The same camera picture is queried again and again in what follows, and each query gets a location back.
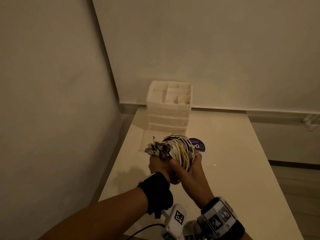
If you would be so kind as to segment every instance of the tabletop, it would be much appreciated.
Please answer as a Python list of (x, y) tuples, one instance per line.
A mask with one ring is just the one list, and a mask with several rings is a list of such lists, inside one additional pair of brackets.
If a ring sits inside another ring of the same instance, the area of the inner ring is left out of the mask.
[[(147, 147), (147, 128), (147, 108), (139, 106), (99, 201), (135, 188), (150, 174), (149, 155), (141, 150)], [(254, 240), (303, 240), (245, 112), (192, 110), (186, 136), (205, 144), (202, 166), (213, 194), (226, 199)], [(197, 219), (200, 210), (182, 185), (171, 185), (170, 190), (174, 204), (186, 209), (186, 220)], [(146, 214), (125, 234), (163, 222), (163, 216)], [(136, 237), (160, 240), (160, 231), (155, 226)]]

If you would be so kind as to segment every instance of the purple sticker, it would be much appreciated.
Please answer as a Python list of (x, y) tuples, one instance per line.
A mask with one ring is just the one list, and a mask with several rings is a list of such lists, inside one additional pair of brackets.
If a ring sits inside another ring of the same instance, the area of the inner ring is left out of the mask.
[(189, 140), (191, 141), (194, 149), (196, 149), (199, 152), (205, 152), (206, 147), (202, 141), (200, 141), (197, 138), (189, 138)]

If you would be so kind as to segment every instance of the white organizer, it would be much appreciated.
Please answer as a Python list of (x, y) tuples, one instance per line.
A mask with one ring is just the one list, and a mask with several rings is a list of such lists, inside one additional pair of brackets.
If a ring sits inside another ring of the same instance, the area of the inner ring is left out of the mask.
[(192, 85), (186, 82), (152, 81), (146, 97), (149, 130), (186, 134)]

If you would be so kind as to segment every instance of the cable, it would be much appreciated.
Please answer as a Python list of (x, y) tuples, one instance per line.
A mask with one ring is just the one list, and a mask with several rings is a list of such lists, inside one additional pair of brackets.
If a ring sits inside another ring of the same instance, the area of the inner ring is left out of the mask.
[(162, 226), (163, 228), (166, 227), (164, 224), (161, 224), (161, 223), (151, 224), (149, 226), (146, 226), (146, 227), (142, 228), (141, 230), (138, 230), (135, 234), (131, 235), (127, 240), (133, 238), (135, 235), (137, 235), (138, 233), (142, 232), (143, 230), (146, 230), (147, 228), (150, 228), (150, 227), (153, 227), (153, 226)]

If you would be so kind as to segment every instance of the wrist-mounted device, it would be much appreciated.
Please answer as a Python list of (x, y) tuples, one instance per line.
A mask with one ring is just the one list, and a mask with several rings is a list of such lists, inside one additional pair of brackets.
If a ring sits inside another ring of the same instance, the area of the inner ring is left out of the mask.
[(238, 221), (236, 213), (222, 197), (215, 197), (201, 210), (197, 222), (202, 235), (207, 239), (239, 240), (245, 228)]
[(160, 218), (162, 210), (168, 210), (174, 203), (169, 190), (170, 184), (162, 173), (156, 172), (138, 184), (148, 199), (148, 214)]

